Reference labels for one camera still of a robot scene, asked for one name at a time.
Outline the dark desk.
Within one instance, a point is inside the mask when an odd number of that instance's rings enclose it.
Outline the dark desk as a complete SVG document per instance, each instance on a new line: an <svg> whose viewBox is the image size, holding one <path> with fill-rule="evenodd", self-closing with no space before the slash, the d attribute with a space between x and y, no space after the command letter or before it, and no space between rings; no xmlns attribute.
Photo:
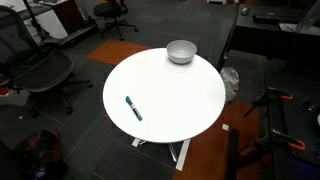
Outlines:
<svg viewBox="0 0 320 180"><path fill-rule="evenodd" d="M249 14L241 15L244 7ZM276 14L299 17L298 23L260 24L253 21L254 14ZM231 26L226 44L217 63L220 71L231 50L293 61L299 67L319 66L319 0L306 9L240 4Z"/></svg>

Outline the orange handled clamp lower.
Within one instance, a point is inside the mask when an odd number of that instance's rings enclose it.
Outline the orange handled clamp lower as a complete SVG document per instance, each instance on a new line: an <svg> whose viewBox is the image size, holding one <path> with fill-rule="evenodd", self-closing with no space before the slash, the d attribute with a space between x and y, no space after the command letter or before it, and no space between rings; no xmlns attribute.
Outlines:
<svg viewBox="0 0 320 180"><path fill-rule="evenodd" d="M291 150L304 151L306 149L305 143L302 140L295 139L290 135L275 129L271 129L262 137L252 140L250 144L255 148L267 151L271 148L273 140L284 143Z"/></svg>

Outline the black mesh office chair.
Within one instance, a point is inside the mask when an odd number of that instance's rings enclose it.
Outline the black mesh office chair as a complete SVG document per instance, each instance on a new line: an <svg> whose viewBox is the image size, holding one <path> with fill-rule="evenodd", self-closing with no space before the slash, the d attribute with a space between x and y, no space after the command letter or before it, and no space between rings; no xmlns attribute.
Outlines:
<svg viewBox="0 0 320 180"><path fill-rule="evenodd" d="M1 86L20 93L26 90L36 98L29 110L32 117L51 93L57 93L65 105L65 113L73 108L65 96L64 88L77 84L93 86L89 79L70 81L75 62L58 50L44 50L26 28L18 12L0 6L0 75Z"/></svg>

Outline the orange handled clamp upper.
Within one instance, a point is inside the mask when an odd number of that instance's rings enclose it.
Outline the orange handled clamp upper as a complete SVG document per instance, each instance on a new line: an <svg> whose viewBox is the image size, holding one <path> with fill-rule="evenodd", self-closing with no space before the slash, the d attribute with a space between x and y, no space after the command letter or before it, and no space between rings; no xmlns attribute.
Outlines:
<svg viewBox="0 0 320 180"><path fill-rule="evenodd" d="M244 117L247 117L257 107L266 106L271 101L272 96L275 96L280 100L293 99L293 95L291 93L281 89L268 87L261 96L251 102L251 107L244 113Z"/></svg>

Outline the white bowl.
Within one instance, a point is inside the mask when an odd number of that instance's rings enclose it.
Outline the white bowl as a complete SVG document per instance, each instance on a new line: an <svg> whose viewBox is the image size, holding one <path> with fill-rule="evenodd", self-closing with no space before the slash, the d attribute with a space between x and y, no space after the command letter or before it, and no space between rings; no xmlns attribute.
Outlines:
<svg viewBox="0 0 320 180"><path fill-rule="evenodd" d="M168 58L176 64L190 63L197 53L197 47L187 40L175 40L170 42L167 47Z"/></svg>

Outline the teal marker pen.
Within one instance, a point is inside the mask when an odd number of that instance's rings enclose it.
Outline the teal marker pen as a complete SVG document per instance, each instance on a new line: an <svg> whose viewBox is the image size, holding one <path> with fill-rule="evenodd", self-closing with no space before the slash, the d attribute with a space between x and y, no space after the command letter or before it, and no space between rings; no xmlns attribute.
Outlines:
<svg viewBox="0 0 320 180"><path fill-rule="evenodd" d="M126 96L125 98L127 104L131 107L132 111L134 112L135 116L137 117L137 119L139 121L142 121L142 116L141 114L139 113L139 111L137 110L137 108L135 107L135 105L133 104L131 98L129 96Z"/></svg>

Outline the orange handled clamp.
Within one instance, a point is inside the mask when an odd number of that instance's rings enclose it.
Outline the orange handled clamp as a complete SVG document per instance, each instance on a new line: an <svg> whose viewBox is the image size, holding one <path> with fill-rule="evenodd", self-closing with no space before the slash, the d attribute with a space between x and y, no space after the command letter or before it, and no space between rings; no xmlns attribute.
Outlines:
<svg viewBox="0 0 320 180"><path fill-rule="evenodd" d="M271 148L273 140L284 143L291 150L304 151L306 149L305 143L302 140L295 139L290 135L275 129L271 129L262 137L252 140L250 144L255 148L267 151Z"/></svg>
<svg viewBox="0 0 320 180"><path fill-rule="evenodd" d="M268 87L261 96L251 102L251 107L244 113L244 117L247 117L257 107L266 106L271 101L272 96L275 96L280 100L293 99L293 95L291 93L281 89Z"/></svg>

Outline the black office chair background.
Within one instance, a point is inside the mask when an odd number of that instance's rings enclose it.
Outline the black office chair background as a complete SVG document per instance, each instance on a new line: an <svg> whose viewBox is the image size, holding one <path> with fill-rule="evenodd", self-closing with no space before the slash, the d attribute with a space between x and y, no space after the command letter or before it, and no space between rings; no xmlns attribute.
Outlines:
<svg viewBox="0 0 320 180"><path fill-rule="evenodd" d="M104 38L105 33L112 28L116 28L119 34L119 39L124 40L121 26L131 27L135 32L138 31L136 25L129 24L125 19L118 21L118 18L128 13L128 7L124 0L104 0L102 3L94 7L94 15L103 17L105 20L105 29L100 32L100 37Z"/></svg>

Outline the black keyboard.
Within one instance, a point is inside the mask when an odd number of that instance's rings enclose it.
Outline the black keyboard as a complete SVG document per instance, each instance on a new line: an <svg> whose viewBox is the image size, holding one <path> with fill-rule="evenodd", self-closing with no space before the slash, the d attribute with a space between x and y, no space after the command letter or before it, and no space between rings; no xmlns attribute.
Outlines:
<svg viewBox="0 0 320 180"><path fill-rule="evenodd" d="M276 14L254 14L253 21L260 24L298 23L299 17L278 16Z"/></svg>

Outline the red black backpack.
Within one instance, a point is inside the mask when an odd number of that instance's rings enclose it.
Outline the red black backpack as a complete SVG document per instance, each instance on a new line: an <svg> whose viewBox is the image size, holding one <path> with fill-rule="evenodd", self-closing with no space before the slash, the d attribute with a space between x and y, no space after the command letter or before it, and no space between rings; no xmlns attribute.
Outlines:
<svg viewBox="0 0 320 180"><path fill-rule="evenodd" d="M60 150L61 135L53 131L41 130L25 138L13 150L27 180L62 180L67 170Z"/></svg>

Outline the white plastic bag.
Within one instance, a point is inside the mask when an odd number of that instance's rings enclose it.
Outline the white plastic bag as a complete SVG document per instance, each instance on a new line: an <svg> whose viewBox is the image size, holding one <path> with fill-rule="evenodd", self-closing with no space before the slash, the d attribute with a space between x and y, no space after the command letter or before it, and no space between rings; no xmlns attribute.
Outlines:
<svg viewBox="0 0 320 180"><path fill-rule="evenodd" d="M239 74L233 67L225 67L221 70L220 75L225 86L225 101L227 103L236 99L239 92Z"/></svg>

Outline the round white table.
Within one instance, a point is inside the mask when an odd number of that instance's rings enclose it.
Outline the round white table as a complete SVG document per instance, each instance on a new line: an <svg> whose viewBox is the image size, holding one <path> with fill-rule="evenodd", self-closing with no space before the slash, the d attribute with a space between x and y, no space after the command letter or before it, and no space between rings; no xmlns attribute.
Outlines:
<svg viewBox="0 0 320 180"><path fill-rule="evenodd" d="M142 116L127 104L129 96ZM171 156L182 170L192 138L211 127L225 105L223 80L207 60L196 55L184 65L171 62L164 48L138 52L121 61L104 83L102 99L112 122L141 142L181 143Z"/></svg>

